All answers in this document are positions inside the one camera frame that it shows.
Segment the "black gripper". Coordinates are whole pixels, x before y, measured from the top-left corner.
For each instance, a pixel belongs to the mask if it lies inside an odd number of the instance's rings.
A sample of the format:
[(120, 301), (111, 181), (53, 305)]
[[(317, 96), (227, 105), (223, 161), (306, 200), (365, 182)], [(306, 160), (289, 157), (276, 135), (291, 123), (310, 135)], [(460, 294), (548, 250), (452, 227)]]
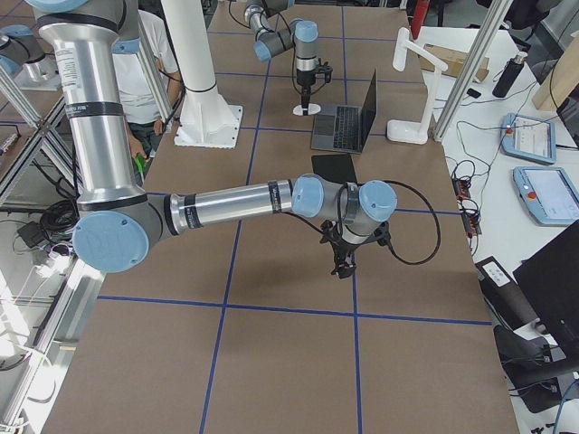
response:
[(344, 240), (333, 241), (335, 265), (330, 274), (341, 278), (350, 278), (356, 271), (354, 256), (359, 247), (359, 244), (352, 244)]
[(300, 107), (302, 113), (309, 113), (311, 87), (316, 82), (316, 71), (296, 69), (296, 80), (300, 89)]

